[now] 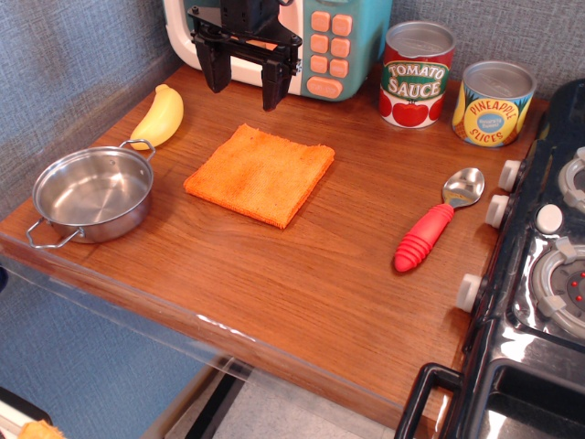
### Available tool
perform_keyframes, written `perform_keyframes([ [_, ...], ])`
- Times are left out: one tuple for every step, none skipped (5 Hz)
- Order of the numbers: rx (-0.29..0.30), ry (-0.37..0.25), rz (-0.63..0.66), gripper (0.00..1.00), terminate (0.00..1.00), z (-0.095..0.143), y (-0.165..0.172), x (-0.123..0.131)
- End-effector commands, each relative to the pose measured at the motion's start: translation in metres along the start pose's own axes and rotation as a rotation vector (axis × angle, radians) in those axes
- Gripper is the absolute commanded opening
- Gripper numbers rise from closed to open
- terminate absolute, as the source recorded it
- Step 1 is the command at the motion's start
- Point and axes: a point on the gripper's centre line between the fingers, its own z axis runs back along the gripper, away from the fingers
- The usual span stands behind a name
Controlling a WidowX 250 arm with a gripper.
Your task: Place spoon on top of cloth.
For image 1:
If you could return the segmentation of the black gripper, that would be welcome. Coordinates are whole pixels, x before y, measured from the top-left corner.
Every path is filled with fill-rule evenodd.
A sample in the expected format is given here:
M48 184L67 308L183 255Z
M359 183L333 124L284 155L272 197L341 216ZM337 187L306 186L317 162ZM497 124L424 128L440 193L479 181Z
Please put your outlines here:
M187 14L193 24L191 38L208 87L215 93L231 82L231 58L262 66L262 104L276 109L288 94L292 75L298 73L298 52L303 41L279 19L291 1L220 1L215 6L195 5Z

